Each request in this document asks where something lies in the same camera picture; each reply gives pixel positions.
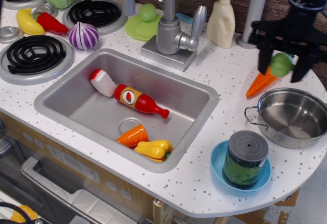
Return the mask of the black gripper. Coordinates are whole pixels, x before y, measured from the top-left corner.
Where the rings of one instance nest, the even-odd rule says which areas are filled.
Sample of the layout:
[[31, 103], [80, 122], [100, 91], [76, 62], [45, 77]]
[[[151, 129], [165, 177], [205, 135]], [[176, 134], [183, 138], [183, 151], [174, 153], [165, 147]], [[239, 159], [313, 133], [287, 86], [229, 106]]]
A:
[[259, 49], [258, 70], [265, 75], [274, 50], [297, 55], [291, 83], [299, 82], [317, 62], [326, 62], [326, 34], [314, 27], [320, 8], [291, 5], [287, 16], [252, 22], [249, 43]]

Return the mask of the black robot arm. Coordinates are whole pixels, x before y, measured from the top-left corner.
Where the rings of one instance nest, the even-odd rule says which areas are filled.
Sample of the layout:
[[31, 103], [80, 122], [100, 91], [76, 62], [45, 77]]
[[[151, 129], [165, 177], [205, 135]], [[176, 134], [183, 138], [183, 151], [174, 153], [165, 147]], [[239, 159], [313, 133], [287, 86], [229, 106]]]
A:
[[254, 21], [249, 43], [259, 49], [258, 70], [266, 73], [273, 51], [298, 56], [292, 82], [299, 82], [315, 63], [326, 62], [326, 34], [314, 27], [317, 13], [326, 8], [326, 0], [289, 0], [285, 18]]

